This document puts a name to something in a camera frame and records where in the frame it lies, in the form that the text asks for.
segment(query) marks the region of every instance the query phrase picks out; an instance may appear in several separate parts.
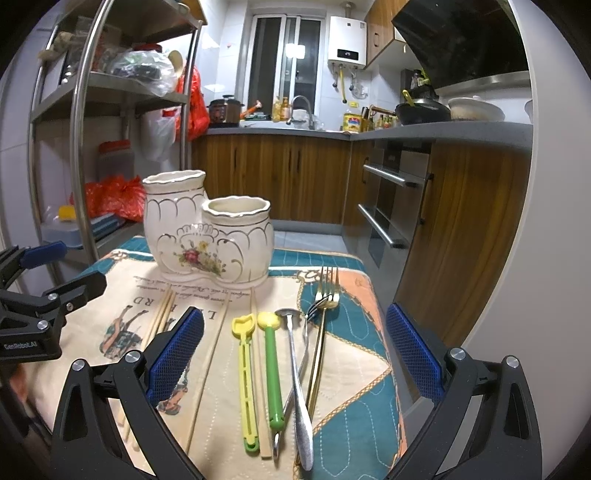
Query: pot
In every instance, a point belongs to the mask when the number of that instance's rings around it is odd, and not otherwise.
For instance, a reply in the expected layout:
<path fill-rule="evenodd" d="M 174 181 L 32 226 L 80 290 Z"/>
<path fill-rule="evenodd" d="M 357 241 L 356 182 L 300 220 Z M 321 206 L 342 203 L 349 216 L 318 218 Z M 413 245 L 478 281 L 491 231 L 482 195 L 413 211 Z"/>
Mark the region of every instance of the pot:
<path fill-rule="evenodd" d="M 257 197 L 209 200 L 204 180 L 205 172 L 186 170 L 143 181 L 150 252 L 171 282 L 210 277 L 228 288 L 257 286 L 273 254 L 271 204 Z"/>
<path fill-rule="evenodd" d="M 240 112 L 243 104 L 233 95 L 224 95 L 223 98 L 213 100 L 209 104 L 210 127 L 237 127 L 240 123 Z"/>
<path fill-rule="evenodd" d="M 396 116 L 403 125 L 447 122 L 452 119 L 449 108 L 442 103 L 429 98 L 413 100 L 407 90 L 403 90 L 402 94 L 408 103 L 401 103 L 396 107 Z"/>

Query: wooden stick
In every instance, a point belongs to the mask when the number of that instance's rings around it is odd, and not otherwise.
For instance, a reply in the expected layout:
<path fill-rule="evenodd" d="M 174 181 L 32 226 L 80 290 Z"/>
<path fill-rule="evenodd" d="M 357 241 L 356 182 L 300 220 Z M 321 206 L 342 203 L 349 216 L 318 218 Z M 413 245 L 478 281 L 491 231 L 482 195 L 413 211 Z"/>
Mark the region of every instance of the wooden stick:
<path fill-rule="evenodd" d="M 258 320 L 258 310 L 256 308 L 255 290 L 251 288 L 251 312 L 255 319 L 255 331 L 252 333 L 253 357 L 255 360 L 255 405 L 256 405 L 256 423 L 258 425 L 259 445 L 261 448 L 261 458 L 269 459 L 273 457 L 271 451 L 271 432 L 269 431 L 269 421 L 267 419 L 267 404 L 265 403 L 265 383 L 263 382 L 260 332 L 256 325 Z"/>
<path fill-rule="evenodd" d="M 188 455 L 189 449 L 191 448 L 191 441 L 193 440 L 193 433 L 195 432 L 195 423 L 197 421 L 197 412 L 199 411 L 199 405 L 201 404 L 201 398 L 203 397 L 203 391 L 205 390 L 205 382 L 207 381 L 207 376 L 209 375 L 209 368 L 212 366 L 213 354 L 215 353 L 217 347 L 217 341 L 220 338 L 220 333 L 222 332 L 222 326 L 224 320 L 226 319 L 226 313 L 228 312 L 228 306 L 230 304 L 230 292 L 227 293 L 226 299 L 224 300 L 222 310 L 220 311 L 220 325 L 217 328 L 216 336 L 213 340 L 213 344 L 207 352 L 207 357 L 205 359 L 205 369 L 204 369 L 204 376 L 203 376 L 203 384 L 201 386 L 201 390 L 197 392 L 195 398 L 193 399 L 193 405 L 191 406 L 193 412 L 193 419 L 191 420 L 191 428 L 189 428 L 189 432 L 181 445 L 184 452 Z"/>
<path fill-rule="evenodd" d="M 173 309 L 174 301 L 176 300 L 176 298 L 177 298 L 177 293 L 174 290 L 171 290 L 170 295 L 168 296 L 168 300 L 166 301 L 165 306 L 162 310 L 162 315 L 160 316 L 160 324 L 158 325 L 157 331 L 155 332 L 154 336 L 156 336 L 164 331 L 164 328 L 166 327 L 166 322 L 170 318 L 170 312 Z M 131 427 L 129 426 L 129 422 L 127 422 L 126 429 L 130 429 L 130 428 Z M 139 452 L 139 443 L 135 438 L 132 443 L 132 448 L 136 452 Z"/>
<path fill-rule="evenodd" d="M 156 330 L 158 329 L 158 325 L 160 324 L 160 320 L 162 317 L 162 313 L 164 311 L 164 307 L 166 306 L 166 303 L 168 301 L 168 297 L 171 294 L 171 292 L 172 292 L 172 289 L 170 288 L 170 286 L 168 286 L 166 288 L 166 290 L 164 290 L 164 297 L 162 297 L 162 300 L 160 300 L 160 303 L 158 304 L 158 309 L 156 310 L 156 314 L 154 315 L 154 318 L 152 318 L 152 322 L 150 323 L 150 328 L 148 329 L 148 333 L 146 333 L 146 335 L 144 336 L 144 339 L 142 340 L 142 344 L 140 347 L 142 351 L 146 350 L 146 347 L 154 339 Z M 121 405 L 121 407 L 119 408 L 119 414 L 117 416 L 117 423 L 121 427 L 125 427 L 125 424 L 127 423 L 127 420 L 125 418 L 125 412 L 123 411 L 123 405 Z"/>

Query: pipe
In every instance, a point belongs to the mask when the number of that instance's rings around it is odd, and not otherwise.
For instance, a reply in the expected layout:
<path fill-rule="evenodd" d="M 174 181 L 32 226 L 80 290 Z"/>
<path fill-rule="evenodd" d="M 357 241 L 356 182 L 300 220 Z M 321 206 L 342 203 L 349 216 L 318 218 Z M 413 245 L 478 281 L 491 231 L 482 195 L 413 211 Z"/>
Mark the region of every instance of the pipe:
<path fill-rule="evenodd" d="M 59 30 L 59 23 L 57 22 L 51 31 L 49 40 L 47 41 L 46 50 L 51 47 L 53 41 L 56 39 L 57 32 Z M 37 234 L 37 240 L 41 245 L 43 241 L 41 237 L 41 208 L 39 207 L 39 190 L 37 188 L 37 158 L 35 156 L 35 122 L 32 119 L 33 110 L 39 105 L 41 98 L 41 84 L 46 75 L 45 62 L 41 62 L 39 70 L 37 72 L 37 79 L 35 80 L 35 88 L 33 89 L 33 98 L 31 100 L 31 111 L 29 113 L 29 132 L 28 132 L 28 144 L 27 144 L 27 158 L 28 158 L 28 177 L 29 177 L 29 197 L 31 199 L 31 210 L 33 212 L 33 222 L 35 224 L 35 232 Z M 64 283 L 61 272 L 52 263 L 47 266 L 49 275 L 51 277 L 54 286 Z"/>
<path fill-rule="evenodd" d="M 72 192 L 74 195 L 74 209 L 82 246 L 88 257 L 88 264 L 92 265 L 99 259 L 99 252 L 96 248 L 95 238 L 92 235 L 90 219 L 86 209 L 86 189 L 84 168 L 80 165 L 82 158 L 82 148 L 84 143 L 84 113 L 86 104 L 86 91 L 88 90 L 88 81 L 90 70 L 92 68 L 92 59 L 95 56 L 96 46 L 99 37 L 111 7 L 115 0 L 102 0 L 98 12 L 92 21 L 88 37 L 82 49 L 78 74 L 76 75 L 76 85 L 72 94 L 72 109 L 70 111 L 70 175 L 72 177 Z"/>
<path fill-rule="evenodd" d="M 191 85 L 193 83 L 193 66 L 197 56 L 197 45 L 201 37 L 203 21 L 199 20 L 197 28 L 191 35 L 189 53 L 187 54 L 187 66 L 184 71 L 183 95 L 187 98 L 187 103 L 181 107 L 181 130 L 180 130 L 180 158 L 178 161 L 179 170 L 189 169 L 189 115 L 191 113 Z"/>
<path fill-rule="evenodd" d="M 339 65 L 339 75 L 340 75 L 340 87 L 343 93 L 343 103 L 347 103 L 347 97 L 345 96 L 345 76 L 343 75 L 343 64 Z"/>

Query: cabinet door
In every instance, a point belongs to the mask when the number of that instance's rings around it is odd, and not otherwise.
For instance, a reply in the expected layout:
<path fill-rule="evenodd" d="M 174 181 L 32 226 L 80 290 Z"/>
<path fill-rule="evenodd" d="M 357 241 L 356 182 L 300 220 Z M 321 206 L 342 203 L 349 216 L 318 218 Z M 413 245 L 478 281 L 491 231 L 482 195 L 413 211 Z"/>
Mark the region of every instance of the cabinet door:
<path fill-rule="evenodd" d="M 371 140 L 353 142 L 351 150 L 351 166 L 345 201 L 345 215 L 343 217 L 343 239 L 349 253 L 352 254 L 357 251 L 358 239 L 361 234 L 360 228 L 366 223 L 359 213 L 357 205 L 365 203 L 369 173 L 363 169 L 363 166 L 369 163 L 373 144 Z"/>
<path fill-rule="evenodd" d="M 192 167 L 203 170 L 205 191 L 209 198 L 232 194 L 234 148 L 236 135 L 205 135 L 193 142 Z"/>
<path fill-rule="evenodd" d="M 291 203 L 290 141 L 276 135 L 243 135 L 236 144 L 235 194 L 271 202 L 271 218 L 289 220 Z"/>
<path fill-rule="evenodd" d="M 291 149 L 291 220 L 342 223 L 350 142 L 297 138 Z"/>

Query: screw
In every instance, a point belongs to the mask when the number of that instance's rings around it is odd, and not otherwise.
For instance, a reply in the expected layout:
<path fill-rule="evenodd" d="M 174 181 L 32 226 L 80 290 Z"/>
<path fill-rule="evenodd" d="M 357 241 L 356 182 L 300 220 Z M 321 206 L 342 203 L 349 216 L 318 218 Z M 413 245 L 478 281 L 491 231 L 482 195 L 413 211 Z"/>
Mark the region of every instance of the screw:
<path fill-rule="evenodd" d="M 508 356 L 507 365 L 509 365 L 511 368 L 517 368 L 519 366 L 519 360 L 517 360 L 514 356 Z"/>
<path fill-rule="evenodd" d="M 452 348 L 450 354 L 456 360 L 464 360 L 466 358 L 466 352 L 461 348 Z"/>
<path fill-rule="evenodd" d="M 72 370 L 75 372 L 79 372 L 80 370 L 82 370 L 84 368 L 85 365 L 86 365 L 85 361 L 82 360 L 82 358 L 80 358 L 72 364 Z"/>
<path fill-rule="evenodd" d="M 139 360 L 139 357 L 142 354 L 139 353 L 137 350 L 130 351 L 127 355 L 125 355 L 125 361 L 129 364 L 134 364 Z"/>

